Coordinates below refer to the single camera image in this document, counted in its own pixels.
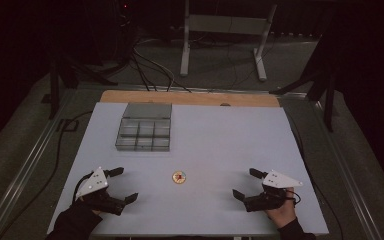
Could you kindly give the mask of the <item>person's right hand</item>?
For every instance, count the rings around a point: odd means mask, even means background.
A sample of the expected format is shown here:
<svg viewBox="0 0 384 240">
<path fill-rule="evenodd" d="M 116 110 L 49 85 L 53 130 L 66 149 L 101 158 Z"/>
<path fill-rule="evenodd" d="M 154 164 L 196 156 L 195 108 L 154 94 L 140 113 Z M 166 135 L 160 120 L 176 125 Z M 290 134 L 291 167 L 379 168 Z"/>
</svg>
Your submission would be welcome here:
<svg viewBox="0 0 384 240">
<path fill-rule="evenodd" d="M 286 189 L 286 197 L 287 199 L 281 207 L 265 211 L 277 228 L 283 228 L 296 219 L 293 187 Z"/>
</svg>

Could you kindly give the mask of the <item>clear plastic compartment box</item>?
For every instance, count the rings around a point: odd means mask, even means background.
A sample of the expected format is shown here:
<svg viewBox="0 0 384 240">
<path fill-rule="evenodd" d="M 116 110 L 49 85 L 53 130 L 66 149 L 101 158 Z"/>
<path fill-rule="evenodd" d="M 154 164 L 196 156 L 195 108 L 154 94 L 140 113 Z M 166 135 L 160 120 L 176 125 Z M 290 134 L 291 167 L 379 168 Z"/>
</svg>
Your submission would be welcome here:
<svg viewBox="0 0 384 240">
<path fill-rule="evenodd" d="M 172 105 L 129 103 L 115 142 L 118 151 L 169 152 Z"/>
</svg>

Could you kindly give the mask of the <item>white metal stand frame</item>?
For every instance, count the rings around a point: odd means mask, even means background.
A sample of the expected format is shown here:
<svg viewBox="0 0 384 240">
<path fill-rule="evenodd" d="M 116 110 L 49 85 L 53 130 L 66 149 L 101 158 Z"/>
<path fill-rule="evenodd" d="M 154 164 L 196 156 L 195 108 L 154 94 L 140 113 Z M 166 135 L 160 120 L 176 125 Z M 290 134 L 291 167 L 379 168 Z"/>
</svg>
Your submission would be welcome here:
<svg viewBox="0 0 384 240">
<path fill-rule="evenodd" d="M 263 62 L 263 50 L 268 39 L 269 32 L 277 5 L 270 5 L 268 14 L 264 18 L 248 18 L 236 16 L 200 15 L 190 13 L 190 0 L 185 0 L 184 9 L 184 38 L 180 65 L 180 75 L 185 77 L 189 72 L 190 38 L 191 32 L 204 33 L 232 33 L 245 35 L 259 35 L 261 41 L 257 48 L 253 49 L 255 68 L 260 81 L 267 80 L 267 74 Z"/>
</svg>

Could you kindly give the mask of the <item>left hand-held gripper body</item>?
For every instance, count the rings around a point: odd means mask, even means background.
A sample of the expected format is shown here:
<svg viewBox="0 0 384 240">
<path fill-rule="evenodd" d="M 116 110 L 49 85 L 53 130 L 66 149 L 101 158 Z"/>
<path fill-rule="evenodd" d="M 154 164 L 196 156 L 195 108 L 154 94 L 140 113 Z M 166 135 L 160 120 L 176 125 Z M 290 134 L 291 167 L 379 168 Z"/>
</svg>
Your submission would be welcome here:
<svg viewBox="0 0 384 240">
<path fill-rule="evenodd" d="M 112 198 L 107 189 L 108 177 L 101 167 L 81 178 L 75 188 L 75 200 L 83 197 L 92 208 L 101 212 L 120 215 L 125 207 L 123 200 Z"/>
</svg>

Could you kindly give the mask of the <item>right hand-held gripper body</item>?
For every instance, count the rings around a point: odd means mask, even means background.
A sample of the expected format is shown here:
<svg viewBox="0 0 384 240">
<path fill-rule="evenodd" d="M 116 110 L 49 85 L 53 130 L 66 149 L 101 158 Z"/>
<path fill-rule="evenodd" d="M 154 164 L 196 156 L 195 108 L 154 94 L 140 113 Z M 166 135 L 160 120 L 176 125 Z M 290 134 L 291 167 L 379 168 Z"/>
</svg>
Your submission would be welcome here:
<svg viewBox="0 0 384 240">
<path fill-rule="evenodd" d="M 303 183 L 277 171 L 267 172 L 262 181 L 263 192 L 251 197 L 245 197 L 243 203 L 247 212 L 272 210 L 281 207 L 286 197 L 286 189 L 302 186 Z"/>
</svg>

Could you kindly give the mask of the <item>round gold badge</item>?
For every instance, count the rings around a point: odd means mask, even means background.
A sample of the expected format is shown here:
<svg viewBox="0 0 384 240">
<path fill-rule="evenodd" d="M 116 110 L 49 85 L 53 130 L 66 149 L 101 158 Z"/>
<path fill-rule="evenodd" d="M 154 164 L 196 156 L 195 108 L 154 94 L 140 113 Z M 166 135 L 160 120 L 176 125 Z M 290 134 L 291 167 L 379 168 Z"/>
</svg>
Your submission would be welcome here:
<svg viewBox="0 0 384 240">
<path fill-rule="evenodd" d="M 187 176 L 186 176 L 186 173 L 184 171 L 175 171 L 172 174 L 172 181 L 175 184 L 183 184 L 186 182 L 186 179 L 187 179 Z"/>
</svg>

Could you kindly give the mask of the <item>aluminium floor rail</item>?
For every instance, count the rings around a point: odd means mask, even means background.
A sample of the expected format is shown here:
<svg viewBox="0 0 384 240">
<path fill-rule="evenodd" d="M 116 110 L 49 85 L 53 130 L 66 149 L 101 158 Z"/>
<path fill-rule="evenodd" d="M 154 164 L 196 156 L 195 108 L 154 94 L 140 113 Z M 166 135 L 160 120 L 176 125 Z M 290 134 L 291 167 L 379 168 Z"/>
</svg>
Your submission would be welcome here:
<svg viewBox="0 0 384 240">
<path fill-rule="evenodd" d="M 0 200 L 0 232 L 4 228 L 10 213 L 12 212 L 16 202 L 23 192 L 31 174 L 36 168 L 36 165 L 39 162 L 44 150 L 46 149 L 53 133 L 56 131 L 63 110 L 70 103 L 74 94 L 74 89 L 63 91 L 63 95 L 60 98 L 60 106 L 54 117 L 45 125 L 41 135 L 38 137 L 35 145 L 30 150 L 28 157 L 9 184 L 2 199 Z"/>
<path fill-rule="evenodd" d="M 340 148 L 333 138 L 332 133 L 325 126 L 323 116 L 323 107 L 320 102 L 310 102 L 313 114 L 317 119 L 318 125 L 327 141 L 328 148 L 333 154 L 333 162 L 335 163 L 340 178 L 346 188 L 348 197 L 353 205 L 354 212 L 356 213 L 359 222 L 366 234 L 368 240 L 384 240 L 375 223 L 373 216 L 368 208 L 368 205 L 355 182 L 354 177 L 349 169 L 344 155 L 341 153 Z"/>
</svg>

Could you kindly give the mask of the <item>black stand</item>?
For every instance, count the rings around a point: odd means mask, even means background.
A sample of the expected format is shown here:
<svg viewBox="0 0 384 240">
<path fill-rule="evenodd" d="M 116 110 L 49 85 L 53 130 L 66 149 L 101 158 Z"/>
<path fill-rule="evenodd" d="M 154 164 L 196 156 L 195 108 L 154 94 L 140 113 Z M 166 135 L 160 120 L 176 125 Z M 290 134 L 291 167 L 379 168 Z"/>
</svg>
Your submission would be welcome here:
<svg viewBox="0 0 384 240">
<path fill-rule="evenodd" d="M 64 52 L 50 50 L 48 56 L 50 60 L 50 119 L 55 118 L 61 106 L 60 84 L 63 84 L 68 89 L 75 89 L 79 85 L 79 80 L 75 75 L 76 70 L 102 85 L 116 85 L 115 82 L 105 79 Z"/>
<path fill-rule="evenodd" d="M 320 37 L 299 79 L 280 89 L 270 91 L 270 94 L 284 95 L 311 82 L 312 85 L 306 94 L 306 98 L 309 101 L 316 102 L 325 95 L 323 122 L 330 132 L 333 131 L 332 115 L 335 87 L 333 64 L 335 60 L 335 45 L 334 35 L 327 30 Z"/>
</svg>

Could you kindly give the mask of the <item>person's left hand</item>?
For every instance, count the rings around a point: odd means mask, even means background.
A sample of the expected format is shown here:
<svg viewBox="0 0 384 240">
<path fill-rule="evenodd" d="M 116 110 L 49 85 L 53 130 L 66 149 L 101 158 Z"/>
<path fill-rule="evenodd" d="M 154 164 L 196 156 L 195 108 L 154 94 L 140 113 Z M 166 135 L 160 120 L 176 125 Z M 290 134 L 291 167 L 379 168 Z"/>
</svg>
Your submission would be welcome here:
<svg viewBox="0 0 384 240">
<path fill-rule="evenodd" d="M 90 205 L 88 205 L 88 204 L 85 202 L 85 200 L 83 199 L 83 197 L 80 197 L 79 199 L 80 199 L 80 201 L 82 202 L 82 204 L 83 204 L 84 206 L 86 206 L 89 210 L 91 210 L 95 215 L 98 215 L 98 216 L 99 216 L 99 215 L 102 213 L 100 210 L 94 209 L 94 208 L 92 208 Z"/>
</svg>

